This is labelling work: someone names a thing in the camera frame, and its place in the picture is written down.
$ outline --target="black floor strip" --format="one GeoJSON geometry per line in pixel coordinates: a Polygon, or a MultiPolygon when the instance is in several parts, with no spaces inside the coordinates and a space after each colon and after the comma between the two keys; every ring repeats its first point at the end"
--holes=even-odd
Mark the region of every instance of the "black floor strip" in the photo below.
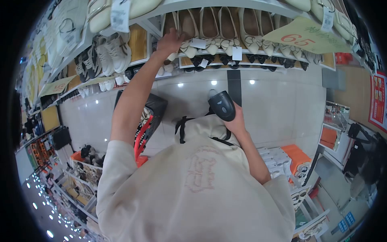
{"type": "Polygon", "coordinates": [[[240,70],[228,70],[228,94],[239,106],[242,106],[241,72],[240,70]]]}

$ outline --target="red poster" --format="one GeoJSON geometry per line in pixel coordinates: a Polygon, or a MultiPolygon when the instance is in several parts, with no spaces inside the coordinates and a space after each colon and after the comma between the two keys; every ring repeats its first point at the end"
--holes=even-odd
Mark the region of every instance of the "red poster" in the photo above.
{"type": "Polygon", "coordinates": [[[370,77],[371,81],[371,101],[368,121],[387,133],[387,107],[385,90],[387,87],[387,77],[382,72],[377,72],[370,77]]]}

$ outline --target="black barcode scanner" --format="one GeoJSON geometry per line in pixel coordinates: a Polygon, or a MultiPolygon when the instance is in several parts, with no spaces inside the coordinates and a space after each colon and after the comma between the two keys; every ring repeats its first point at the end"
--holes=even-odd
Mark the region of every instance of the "black barcode scanner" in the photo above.
{"type": "Polygon", "coordinates": [[[226,91],[212,96],[208,103],[214,113],[222,120],[230,122],[235,119],[235,105],[226,91]]]}

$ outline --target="yellow price sign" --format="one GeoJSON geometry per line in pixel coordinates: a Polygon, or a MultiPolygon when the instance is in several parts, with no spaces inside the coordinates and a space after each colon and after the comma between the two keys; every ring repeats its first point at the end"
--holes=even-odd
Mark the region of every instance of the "yellow price sign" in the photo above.
{"type": "Polygon", "coordinates": [[[315,54],[351,53],[351,48],[342,38],[321,31],[321,24],[305,17],[297,17],[290,24],[263,36],[263,39],[300,47],[315,54]]]}
{"type": "Polygon", "coordinates": [[[41,91],[40,96],[51,95],[55,93],[61,93],[63,90],[67,88],[67,84],[75,77],[76,75],[66,77],[60,80],[57,80],[52,83],[47,83],[43,90],[41,91]]]}

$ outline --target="person's right hand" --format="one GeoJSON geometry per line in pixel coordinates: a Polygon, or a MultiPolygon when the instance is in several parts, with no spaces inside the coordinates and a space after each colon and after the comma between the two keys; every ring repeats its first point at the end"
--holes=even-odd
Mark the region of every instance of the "person's right hand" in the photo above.
{"type": "Polygon", "coordinates": [[[245,127],[245,119],[243,118],[243,110],[242,107],[240,107],[238,104],[234,102],[235,106],[235,118],[233,121],[226,122],[224,121],[224,124],[228,130],[230,130],[235,136],[240,136],[242,134],[245,134],[246,127],[245,127]]]}
{"type": "Polygon", "coordinates": [[[168,34],[165,34],[157,42],[157,51],[165,55],[167,58],[173,52],[177,52],[184,40],[184,34],[177,37],[177,32],[175,28],[171,28],[168,34]]]}

